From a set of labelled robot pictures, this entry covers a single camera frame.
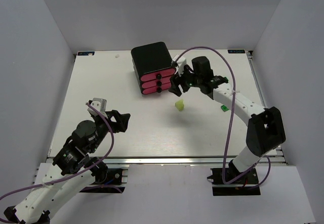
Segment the yellow-green lego brick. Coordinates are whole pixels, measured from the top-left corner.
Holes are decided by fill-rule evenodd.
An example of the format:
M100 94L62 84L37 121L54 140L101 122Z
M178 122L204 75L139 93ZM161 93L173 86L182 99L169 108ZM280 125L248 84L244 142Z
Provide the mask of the yellow-green lego brick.
M184 110L184 101L182 99L178 100L175 102L175 107L178 111L183 111Z

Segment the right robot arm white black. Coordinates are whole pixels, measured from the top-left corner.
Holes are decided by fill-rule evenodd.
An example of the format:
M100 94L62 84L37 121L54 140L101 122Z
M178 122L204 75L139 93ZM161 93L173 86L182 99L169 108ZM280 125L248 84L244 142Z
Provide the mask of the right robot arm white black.
M228 164L232 178L248 171L268 152L286 141L280 111L276 107L260 106L234 90L226 77L214 75L207 57L196 57L189 66L184 57L175 56L172 67L177 71L170 78L169 92L179 97L196 87L233 111L247 126L246 146Z

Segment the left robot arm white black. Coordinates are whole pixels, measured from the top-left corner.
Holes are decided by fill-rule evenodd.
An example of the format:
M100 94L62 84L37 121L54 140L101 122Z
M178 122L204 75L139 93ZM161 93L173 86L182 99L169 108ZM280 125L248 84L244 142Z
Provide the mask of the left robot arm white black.
M125 132L129 113L88 109L90 120L81 121L54 157L42 183L27 187L29 195L4 211L3 223L50 223L56 212L91 184L108 186L108 167L103 158L90 157L107 135Z

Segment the pink bottom drawer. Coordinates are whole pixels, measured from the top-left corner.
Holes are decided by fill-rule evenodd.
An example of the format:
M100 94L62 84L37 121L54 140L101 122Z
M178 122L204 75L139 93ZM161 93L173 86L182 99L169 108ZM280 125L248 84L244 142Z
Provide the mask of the pink bottom drawer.
M142 91L142 94L148 95L148 94L152 94L152 93L161 93L162 91L167 90L170 87L171 87L170 83L162 84L161 86L153 86L153 87L144 89Z

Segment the pink top drawer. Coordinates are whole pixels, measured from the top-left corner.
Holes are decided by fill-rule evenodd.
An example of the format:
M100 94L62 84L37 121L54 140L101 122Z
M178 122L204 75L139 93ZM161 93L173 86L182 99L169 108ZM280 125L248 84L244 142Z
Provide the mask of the pink top drawer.
M174 68L167 68L164 70L154 71L154 72L143 74L140 77L140 80L142 82L147 82L147 81L151 81L151 80L161 79L163 77L169 77L169 76L172 76L174 73L175 73Z

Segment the black drawer cabinet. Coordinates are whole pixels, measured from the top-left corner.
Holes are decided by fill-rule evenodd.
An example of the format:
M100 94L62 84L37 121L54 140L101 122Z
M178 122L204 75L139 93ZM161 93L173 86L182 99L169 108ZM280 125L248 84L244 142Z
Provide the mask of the black drawer cabinet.
M131 49L131 56L141 93L144 90L141 87L143 82L140 80L143 74L173 68L169 50L162 41L135 47Z

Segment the right blue corner label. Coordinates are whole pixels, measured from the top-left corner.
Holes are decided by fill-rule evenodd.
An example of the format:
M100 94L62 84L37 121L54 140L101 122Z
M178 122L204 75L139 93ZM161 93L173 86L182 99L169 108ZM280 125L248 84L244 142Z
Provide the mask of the right blue corner label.
M242 49L228 49L229 54L245 54L245 50Z

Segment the blue corner label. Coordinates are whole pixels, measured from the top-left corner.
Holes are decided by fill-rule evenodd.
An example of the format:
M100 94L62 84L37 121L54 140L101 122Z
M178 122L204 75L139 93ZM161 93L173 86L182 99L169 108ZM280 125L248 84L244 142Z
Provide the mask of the blue corner label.
M228 49L229 54L245 54L245 50L242 49Z
M77 56L93 56L95 54L94 51L89 51L89 52L78 52Z

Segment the green lego plate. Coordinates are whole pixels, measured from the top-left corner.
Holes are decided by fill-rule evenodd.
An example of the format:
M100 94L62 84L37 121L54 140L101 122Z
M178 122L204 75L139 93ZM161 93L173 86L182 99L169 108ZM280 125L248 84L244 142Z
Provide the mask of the green lego plate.
M223 112L229 111L229 108L227 108L225 105L222 105L221 109Z

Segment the left blue corner label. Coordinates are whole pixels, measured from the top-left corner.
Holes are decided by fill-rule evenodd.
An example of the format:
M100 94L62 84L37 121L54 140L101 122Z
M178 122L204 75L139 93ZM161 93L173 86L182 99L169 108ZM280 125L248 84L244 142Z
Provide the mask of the left blue corner label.
M95 54L94 51L89 51L89 52L78 52L77 56L93 56Z

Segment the aluminium front rail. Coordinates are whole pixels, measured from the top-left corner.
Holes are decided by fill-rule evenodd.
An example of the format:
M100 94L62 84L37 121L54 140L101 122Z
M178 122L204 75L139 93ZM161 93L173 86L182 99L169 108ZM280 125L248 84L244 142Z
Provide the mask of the aluminium front rail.
M272 164L284 164L284 156L269 156ZM221 157L193 157L193 158L106 158L106 164L222 164Z

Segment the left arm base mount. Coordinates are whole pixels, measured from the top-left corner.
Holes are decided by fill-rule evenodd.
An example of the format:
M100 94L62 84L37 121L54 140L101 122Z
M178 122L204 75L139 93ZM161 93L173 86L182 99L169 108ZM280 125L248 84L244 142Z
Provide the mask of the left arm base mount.
M122 194L128 181L128 168L107 165L103 161L88 170L94 181L80 193Z

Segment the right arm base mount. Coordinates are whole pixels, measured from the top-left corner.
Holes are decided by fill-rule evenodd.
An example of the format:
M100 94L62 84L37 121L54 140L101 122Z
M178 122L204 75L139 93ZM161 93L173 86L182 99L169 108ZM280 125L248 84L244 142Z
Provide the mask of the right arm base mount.
M241 178L226 185L222 181L222 168L211 168L211 175L207 180L212 184L213 196L260 196L258 175L255 169Z

